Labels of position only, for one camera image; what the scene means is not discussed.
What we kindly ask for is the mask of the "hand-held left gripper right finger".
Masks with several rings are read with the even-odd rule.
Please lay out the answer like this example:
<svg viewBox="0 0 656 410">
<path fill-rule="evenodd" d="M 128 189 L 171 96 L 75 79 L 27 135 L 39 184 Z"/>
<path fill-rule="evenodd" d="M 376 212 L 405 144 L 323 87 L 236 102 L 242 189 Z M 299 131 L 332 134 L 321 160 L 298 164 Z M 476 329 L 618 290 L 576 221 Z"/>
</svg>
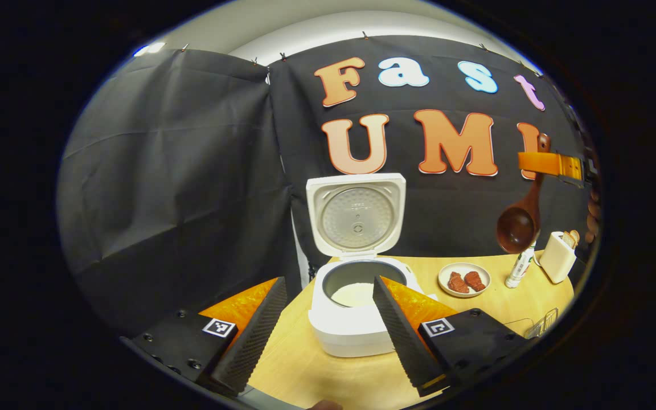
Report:
<svg viewBox="0 0 656 410">
<path fill-rule="evenodd" d="M 421 397 L 466 390 L 529 343 L 479 308 L 458 312 L 390 278 L 375 277 L 372 297 Z"/>
</svg>

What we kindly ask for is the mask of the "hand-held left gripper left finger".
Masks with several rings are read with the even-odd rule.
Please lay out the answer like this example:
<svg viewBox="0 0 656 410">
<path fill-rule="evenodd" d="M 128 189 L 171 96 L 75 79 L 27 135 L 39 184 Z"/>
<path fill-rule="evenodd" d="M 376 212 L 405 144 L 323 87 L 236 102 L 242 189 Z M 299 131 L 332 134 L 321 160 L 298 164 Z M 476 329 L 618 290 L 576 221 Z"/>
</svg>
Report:
<svg viewBox="0 0 656 410">
<path fill-rule="evenodd" d="M 284 278 L 271 278 L 211 307 L 179 309 L 127 343 L 179 379 L 236 397 L 247 388 L 286 300 Z"/>
</svg>

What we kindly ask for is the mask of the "white rice cooker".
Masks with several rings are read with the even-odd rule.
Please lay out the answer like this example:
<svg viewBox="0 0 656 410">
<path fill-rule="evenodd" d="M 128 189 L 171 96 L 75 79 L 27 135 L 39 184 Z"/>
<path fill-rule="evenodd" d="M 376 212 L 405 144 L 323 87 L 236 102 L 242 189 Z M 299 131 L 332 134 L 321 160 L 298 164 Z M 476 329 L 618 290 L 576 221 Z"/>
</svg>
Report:
<svg viewBox="0 0 656 410">
<path fill-rule="evenodd" d="M 357 358 L 393 350 L 377 306 L 346 308 L 330 296 L 341 286 L 375 277 L 421 291 L 411 268 L 385 251 L 403 228 L 406 181 L 399 173 L 341 175 L 309 179 L 308 213 L 315 246 L 334 261 L 320 267 L 308 321 L 321 348 L 332 356 Z"/>
</svg>

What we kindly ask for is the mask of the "white rice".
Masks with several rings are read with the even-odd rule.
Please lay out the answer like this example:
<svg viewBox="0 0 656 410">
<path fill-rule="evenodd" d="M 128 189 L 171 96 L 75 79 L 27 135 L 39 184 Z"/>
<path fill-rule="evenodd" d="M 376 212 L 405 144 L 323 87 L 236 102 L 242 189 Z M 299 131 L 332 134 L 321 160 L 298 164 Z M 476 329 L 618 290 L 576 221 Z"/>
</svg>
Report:
<svg viewBox="0 0 656 410">
<path fill-rule="evenodd" d="M 343 308 L 375 306 L 373 292 L 374 285 L 372 283 L 357 282 L 341 286 L 330 296 L 330 299 Z"/>
</svg>

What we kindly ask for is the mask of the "brown wooden spoon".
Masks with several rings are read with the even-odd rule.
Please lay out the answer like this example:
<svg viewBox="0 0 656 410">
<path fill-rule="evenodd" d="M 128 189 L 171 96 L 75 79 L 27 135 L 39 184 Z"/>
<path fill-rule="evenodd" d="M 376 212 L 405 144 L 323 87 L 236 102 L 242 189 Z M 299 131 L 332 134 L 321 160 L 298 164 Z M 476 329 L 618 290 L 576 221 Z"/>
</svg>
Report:
<svg viewBox="0 0 656 410">
<path fill-rule="evenodd" d="M 524 198 L 505 208 L 495 225 L 495 238 L 503 251 L 521 253 L 530 247 L 540 231 L 539 197 L 544 174 L 536 172 Z"/>
</svg>

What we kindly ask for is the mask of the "round white plate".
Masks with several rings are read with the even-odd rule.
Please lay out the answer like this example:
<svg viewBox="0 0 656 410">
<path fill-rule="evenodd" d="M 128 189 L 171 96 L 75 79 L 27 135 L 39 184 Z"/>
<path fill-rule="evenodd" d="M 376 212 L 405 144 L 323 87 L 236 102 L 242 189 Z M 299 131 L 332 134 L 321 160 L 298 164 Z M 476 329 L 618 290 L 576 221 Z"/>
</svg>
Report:
<svg viewBox="0 0 656 410">
<path fill-rule="evenodd" d="M 468 294 L 456 293 L 452 291 L 450 288 L 448 288 L 447 286 L 450 278 L 450 274 L 452 272 L 459 273 L 462 278 L 464 278 L 466 273 L 468 272 L 478 272 L 479 275 L 481 275 L 482 282 L 484 283 L 486 288 L 484 288 L 484 290 L 481 292 L 474 292 L 472 289 L 469 288 Z M 439 283 L 440 288 L 442 288 L 449 295 L 458 298 L 471 298 L 474 296 L 481 295 L 484 291 L 486 291 L 492 283 L 492 278 L 490 273 L 484 267 L 481 267 L 475 263 L 460 262 L 460 263 L 450 263 L 442 267 L 439 271 L 437 281 Z"/>
</svg>

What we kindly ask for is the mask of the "cream toaster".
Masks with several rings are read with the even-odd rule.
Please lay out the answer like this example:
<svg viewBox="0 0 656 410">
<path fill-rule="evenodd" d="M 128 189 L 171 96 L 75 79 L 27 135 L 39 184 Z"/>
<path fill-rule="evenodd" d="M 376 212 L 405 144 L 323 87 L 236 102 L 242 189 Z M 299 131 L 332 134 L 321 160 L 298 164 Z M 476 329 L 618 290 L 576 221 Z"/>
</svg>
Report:
<svg viewBox="0 0 656 410">
<path fill-rule="evenodd" d="M 563 231 L 555 231 L 550 234 L 547 246 L 538 260 L 539 267 L 554 284 L 559 284 L 568 277 L 576 260 L 576 246 L 570 249 L 565 245 L 561 239 L 562 233 Z"/>
</svg>

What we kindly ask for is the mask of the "small white green-label bottle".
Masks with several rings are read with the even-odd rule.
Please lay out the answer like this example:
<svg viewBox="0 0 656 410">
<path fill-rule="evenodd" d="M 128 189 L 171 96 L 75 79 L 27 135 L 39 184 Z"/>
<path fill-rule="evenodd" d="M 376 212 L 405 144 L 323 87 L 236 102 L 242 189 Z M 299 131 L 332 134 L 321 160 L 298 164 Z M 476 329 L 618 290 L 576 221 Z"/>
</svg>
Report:
<svg viewBox="0 0 656 410">
<path fill-rule="evenodd" d="M 510 274 L 505 280 L 505 285 L 508 288 L 514 289 L 520 284 L 520 281 L 525 276 L 527 270 L 535 259 L 535 247 L 536 241 L 533 241 L 528 248 L 524 249 L 523 252 L 518 255 Z"/>
</svg>

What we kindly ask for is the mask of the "black backdrop cloth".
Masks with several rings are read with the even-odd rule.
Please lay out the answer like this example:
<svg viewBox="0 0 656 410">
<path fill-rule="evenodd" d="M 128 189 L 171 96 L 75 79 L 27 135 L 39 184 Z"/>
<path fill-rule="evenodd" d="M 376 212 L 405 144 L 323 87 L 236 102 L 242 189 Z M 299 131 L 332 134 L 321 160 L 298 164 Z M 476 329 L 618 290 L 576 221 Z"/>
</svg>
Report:
<svg viewBox="0 0 656 410">
<path fill-rule="evenodd" d="M 297 250 L 329 257 L 310 230 L 306 182 L 341 175 L 322 127 L 352 163 L 408 186 L 386 254 L 498 255 L 495 221 L 531 186 L 531 132 L 582 157 L 591 138 L 557 86 L 500 54 L 423 36 L 321 45 L 268 67 L 206 50 L 125 63 L 76 122 L 58 176 L 63 252 L 94 311 L 135 337 L 179 308 L 206 308 L 285 277 Z"/>
</svg>

